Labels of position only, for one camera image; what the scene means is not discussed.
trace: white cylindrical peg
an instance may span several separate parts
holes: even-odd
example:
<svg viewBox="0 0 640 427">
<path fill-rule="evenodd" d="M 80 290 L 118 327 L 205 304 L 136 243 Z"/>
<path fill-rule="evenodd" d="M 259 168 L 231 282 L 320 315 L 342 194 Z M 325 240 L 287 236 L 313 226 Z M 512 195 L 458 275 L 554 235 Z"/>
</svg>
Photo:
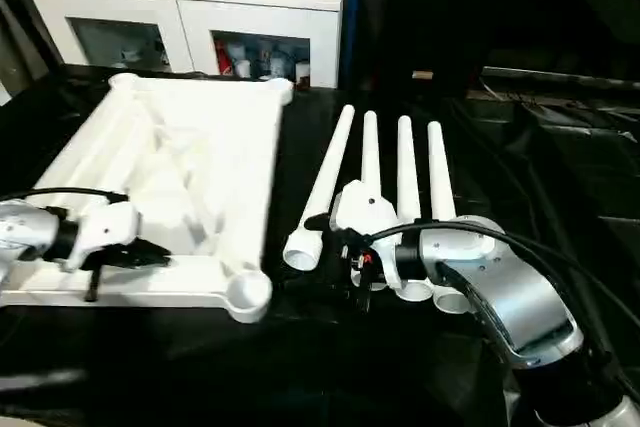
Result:
<svg viewBox="0 0 640 427">
<path fill-rule="evenodd" d="M 322 252 L 321 232 L 312 232 L 304 228 L 305 221 L 314 215 L 329 211 L 333 191 L 336 188 L 340 165 L 349 139 L 354 108 L 345 105 L 331 142 L 320 166 L 320 171 L 311 189 L 311 194 L 300 218 L 298 228 L 294 230 L 282 251 L 284 261 L 294 269 L 309 271 L 316 268 Z"/>
<path fill-rule="evenodd" d="M 364 114 L 362 133 L 362 171 L 361 180 L 380 195 L 380 151 L 378 147 L 378 117 L 372 110 Z"/>
<path fill-rule="evenodd" d="M 398 219 L 406 224 L 422 216 L 411 119 L 398 120 Z"/>
<path fill-rule="evenodd" d="M 411 119 L 402 116 L 398 120 L 398 220 L 408 224 L 422 216 L 420 192 L 418 191 L 418 173 L 416 156 L 413 150 L 413 131 Z M 403 280 L 400 289 L 394 289 L 396 295 L 408 302 L 424 302 L 433 295 L 433 285 L 428 279 Z"/>
<path fill-rule="evenodd" d="M 429 134 L 429 183 L 431 187 L 431 217 L 447 221 L 456 217 L 447 154 L 440 122 L 430 122 Z"/>
</svg>

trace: black tabletop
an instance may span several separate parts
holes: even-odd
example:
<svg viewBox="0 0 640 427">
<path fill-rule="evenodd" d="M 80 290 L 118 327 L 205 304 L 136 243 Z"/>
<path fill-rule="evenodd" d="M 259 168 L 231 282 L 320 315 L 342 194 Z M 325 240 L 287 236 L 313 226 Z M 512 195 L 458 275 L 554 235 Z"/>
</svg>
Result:
<svg viewBox="0 0 640 427">
<path fill-rule="evenodd" d="M 38 180 L 114 73 L 68 67 L 2 108 L 0 191 Z M 639 307 L 634 112 L 311 89 L 284 109 L 263 262 L 274 283 L 267 317 L 243 325 L 217 309 L 4 308 L 0 412 L 74 426 L 506 425 L 504 368 L 470 316 L 447 316 L 390 292 L 373 297 L 369 314 L 357 313 L 331 239 L 311 273 L 281 261 L 347 102 L 356 117 L 338 188 L 359 176 L 362 116 L 374 108 L 383 195 L 395 203 L 397 119 L 408 114 L 429 212 L 426 124 L 440 120 L 459 213 L 561 248 Z M 584 279 L 564 277 L 635 380 L 638 334 Z M 525 425 L 526 408 L 520 415 L 517 425 Z"/>
</svg>

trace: wire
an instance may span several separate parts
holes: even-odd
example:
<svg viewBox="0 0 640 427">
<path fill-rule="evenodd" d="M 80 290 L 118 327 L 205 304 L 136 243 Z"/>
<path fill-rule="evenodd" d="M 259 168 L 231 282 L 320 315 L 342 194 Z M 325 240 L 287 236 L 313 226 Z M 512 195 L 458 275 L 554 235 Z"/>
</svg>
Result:
<svg viewBox="0 0 640 427">
<path fill-rule="evenodd" d="M 499 100 L 500 102 L 506 102 L 507 99 L 505 99 L 504 97 L 502 97 L 500 94 L 497 94 L 491 87 L 489 87 L 485 81 L 482 79 L 482 77 L 479 77 L 478 80 L 480 81 L 480 83 L 482 84 L 482 86 L 484 87 L 484 90 L 486 90 L 487 92 L 489 92 L 493 97 L 495 97 L 497 100 Z"/>
<path fill-rule="evenodd" d="M 46 195 L 46 194 L 82 194 L 82 195 L 100 195 L 106 197 L 111 202 L 126 202 L 129 200 L 129 196 L 126 194 L 119 194 L 118 192 L 109 192 L 108 190 L 89 189 L 86 187 L 44 187 L 42 189 L 29 189 L 19 190 L 11 192 L 9 194 L 0 195 L 0 202 L 7 200 L 23 199 L 25 197 L 31 197 L 33 195 Z"/>
<path fill-rule="evenodd" d="M 486 235 L 487 237 L 491 237 L 496 240 L 500 240 L 510 247 L 515 247 L 517 249 L 522 250 L 526 254 L 528 254 L 533 260 L 535 260 L 540 267 L 546 270 L 547 274 L 556 274 L 555 269 L 553 269 L 537 252 L 534 251 L 533 248 L 542 250 L 543 252 L 553 255 L 555 258 L 562 260 L 568 267 L 579 272 L 584 275 L 588 280 L 590 280 L 593 285 L 595 285 L 600 291 L 610 300 L 612 301 L 626 316 L 627 318 L 638 328 L 640 329 L 640 318 L 638 318 L 633 311 L 615 294 L 611 289 L 609 289 L 604 283 L 598 279 L 594 274 L 589 272 L 587 269 L 579 265 L 577 262 L 569 259 L 563 254 L 551 249 L 550 247 L 544 246 L 539 242 L 533 241 L 531 239 L 527 239 L 525 237 L 512 235 L 512 234 L 503 234 L 502 232 L 497 232 L 488 227 L 483 227 L 480 225 L 469 224 L 465 222 L 419 222 L 415 224 L 403 224 L 398 225 L 396 227 L 391 227 L 390 229 L 382 230 L 375 234 L 369 235 L 368 240 L 371 242 L 375 242 L 380 239 L 384 239 L 385 237 L 389 237 L 396 234 L 401 234 L 404 232 L 413 232 L 413 231 L 422 231 L 422 230 L 459 230 L 463 232 L 473 232 L 476 234 Z"/>
</svg>

